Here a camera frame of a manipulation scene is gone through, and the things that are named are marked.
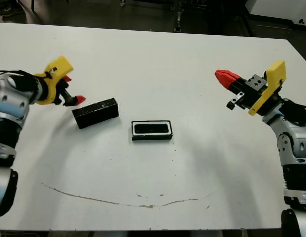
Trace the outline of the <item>right gripper black yellow body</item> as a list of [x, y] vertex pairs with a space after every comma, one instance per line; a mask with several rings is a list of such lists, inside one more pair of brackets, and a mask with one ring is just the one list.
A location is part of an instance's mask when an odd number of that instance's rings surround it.
[[227, 103], [229, 109], [239, 106], [248, 109], [250, 115], [267, 115], [281, 103], [279, 91], [286, 77], [284, 61], [275, 62], [262, 77], [254, 74], [243, 85], [243, 91]]

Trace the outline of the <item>left gripper black yellow body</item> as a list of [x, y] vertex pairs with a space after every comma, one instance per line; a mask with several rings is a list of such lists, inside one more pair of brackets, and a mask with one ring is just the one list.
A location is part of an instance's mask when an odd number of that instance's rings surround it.
[[56, 98], [56, 86], [61, 79], [73, 70], [72, 65], [64, 56], [49, 63], [42, 73], [35, 74], [36, 77], [43, 80], [43, 92], [37, 101], [37, 104], [51, 104]]

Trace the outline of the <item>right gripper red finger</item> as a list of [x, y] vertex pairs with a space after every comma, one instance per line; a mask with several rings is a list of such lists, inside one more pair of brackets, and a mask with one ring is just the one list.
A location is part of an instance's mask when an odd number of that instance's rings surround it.
[[238, 83], [244, 83], [246, 81], [238, 74], [229, 70], [216, 70], [214, 74], [220, 84], [232, 84], [236, 81]]
[[232, 93], [242, 92], [243, 85], [245, 84], [245, 80], [242, 77], [218, 76], [217, 80], [224, 88]]

